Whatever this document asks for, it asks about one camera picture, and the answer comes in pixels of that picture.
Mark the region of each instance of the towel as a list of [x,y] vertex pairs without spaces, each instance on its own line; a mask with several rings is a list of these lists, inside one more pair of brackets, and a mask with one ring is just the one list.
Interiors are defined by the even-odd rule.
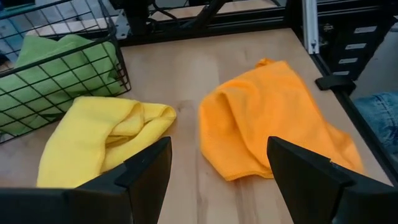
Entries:
[[[59,41],[27,35],[15,67],[92,42],[78,35],[66,35]],[[66,55],[63,59],[58,58],[41,64],[40,67],[35,66],[18,72],[17,75],[1,78],[0,111],[4,113],[0,114],[0,132],[17,136],[48,123],[43,117],[34,114],[34,111],[50,121],[59,118],[56,115],[66,112],[71,107],[73,98],[88,94],[86,88],[95,96],[116,95],[121,91],[113,66],[116,63],[113,44],[104,42],[103,45],[94,45]]]
[[247,175],[273,178],[267,158],[269,136],[363,173],[354,142],[327,123],[286,62],[261,60],[256,69],[220,85],[201,102],[199,120],[201,151],[225,180]]
[[167,105],[79,97],[45,145],[37,186],[78,187],[156,142],[175,117]]

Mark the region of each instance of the cable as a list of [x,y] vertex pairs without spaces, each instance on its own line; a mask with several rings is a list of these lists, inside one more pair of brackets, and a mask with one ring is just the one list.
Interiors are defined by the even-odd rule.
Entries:
[[154,8],[155,8],[156,11],[162,13],[163,15],[166,15],[166,16],[169,16],[170,18],[172,18],[172,19],[177,23],[177,27],[178,27],[178,28],[181,27],[180,21],[179,21],[179,19],[178,19],[177,17],[175,17],[175,15],[173,15],[173,14],[171,14],[171,13],[165,11],[165,10],[162,9],[161,7],[159,7],[159,6],[156,4],[156,1],[154,1],[154,2],[152,3],[152,5],[154,6]]
[[[189,1],[189,0],[186,0],[183,6],[179,6],[179,7],[160,7],[160,9],[163,9],[163,10],[181,9],[181,8],[187,6],[188,1]],[[153,15],[153,14],[154,14],[155,12],[157,12],[157,11],[158,11],[158,10],[156,10],[156,9],[150,10],[150,11],[149,11],[149,14],[150,14],[150,15]]]
[[271,1],[272,1],[272,3],[274,3],[276,6],[278,6],[278,7],[281,6],[278,0],[271,0]]

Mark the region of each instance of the wooden table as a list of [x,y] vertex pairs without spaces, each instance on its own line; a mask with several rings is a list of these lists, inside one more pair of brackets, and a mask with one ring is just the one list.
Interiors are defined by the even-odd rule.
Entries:
[[[331,91],[320,91],[320,72],[290,29],[181,40],[123,48],[132,90],[123,97],[165,103],[177,120],[166,134],[172,173],[160,224],[292,223],[274,180],[226,182],[200,152],[197,110],[203,97],[254,67],[261,58],[286,60],[304,79],[324,117],[350,133],[367,175],[391,184]],[[0,186],[31,187],[46,140],[56,124],[0,145]]]

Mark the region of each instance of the wire basket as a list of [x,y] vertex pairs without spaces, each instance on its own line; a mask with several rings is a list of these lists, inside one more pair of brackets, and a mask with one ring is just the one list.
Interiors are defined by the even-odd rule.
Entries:
[[0,12],[0,143],[60,120],[76,97],[131,89],[114,22],[96,4],[100,13],[87,0]]

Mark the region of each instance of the blue jeans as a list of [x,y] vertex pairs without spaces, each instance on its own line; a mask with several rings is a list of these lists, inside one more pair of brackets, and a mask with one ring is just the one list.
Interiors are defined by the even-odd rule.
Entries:
[[354,100],[386,152],[398,156],[398,91]]

